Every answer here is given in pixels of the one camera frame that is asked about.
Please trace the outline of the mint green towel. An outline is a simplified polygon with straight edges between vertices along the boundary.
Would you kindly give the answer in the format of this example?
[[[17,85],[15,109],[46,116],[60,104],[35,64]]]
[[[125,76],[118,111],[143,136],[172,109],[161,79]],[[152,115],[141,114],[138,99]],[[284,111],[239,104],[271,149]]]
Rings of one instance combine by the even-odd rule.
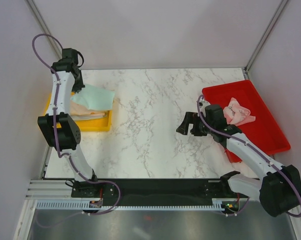
[[[88,110],[110,111],[113,109],[114,98],[114,91],[86,84],[80,92],[75,93],[70,99]]]

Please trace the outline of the pink printed towel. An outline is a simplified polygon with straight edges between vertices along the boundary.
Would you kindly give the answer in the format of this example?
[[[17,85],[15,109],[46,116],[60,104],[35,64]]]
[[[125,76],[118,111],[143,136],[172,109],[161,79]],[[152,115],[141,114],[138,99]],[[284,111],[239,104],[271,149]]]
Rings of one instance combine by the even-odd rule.
[[[239,104],[236,98],[232,97],[228,106],[223,109],[224,117],[229,125],[241,126],[252,123],[256,117],[251,115],[251,111]]]

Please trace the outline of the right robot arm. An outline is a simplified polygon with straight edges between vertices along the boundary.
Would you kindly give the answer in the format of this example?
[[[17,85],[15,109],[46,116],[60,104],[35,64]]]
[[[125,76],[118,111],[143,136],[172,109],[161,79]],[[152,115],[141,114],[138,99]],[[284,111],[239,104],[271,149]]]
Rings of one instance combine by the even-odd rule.
[[[239,172],[230,172],[221,177],[219,191],[224,197],[235,193],[243,194],[260,202],[272,217],[300,207],[301,217],[301,177],[293,165],[284,166],[274,160],[255,144],[235,125],[228,124],[222,108],[218,104],[197,108],[197,112],[186,112],[176,132],[196,137],[212,136],[224,149],[239,157],[258,177],[249,178]]]

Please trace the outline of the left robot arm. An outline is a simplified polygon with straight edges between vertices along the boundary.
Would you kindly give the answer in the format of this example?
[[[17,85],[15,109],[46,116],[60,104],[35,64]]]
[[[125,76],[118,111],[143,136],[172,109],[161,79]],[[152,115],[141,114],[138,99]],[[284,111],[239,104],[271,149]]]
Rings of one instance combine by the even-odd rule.
[[[62,49],[62,58],[50,66],[53,87],[45,115],[37,124],[47,142],[55,148],[59,158],[64,158],[72,168],[74,179],[84,182],[82,191],[88,197],[99,194],[100,185],[93,168],[82,152],[81,131],[70,114],[71,94],[78,93],[85,85],[79,66],[83,56],[73,48]]]

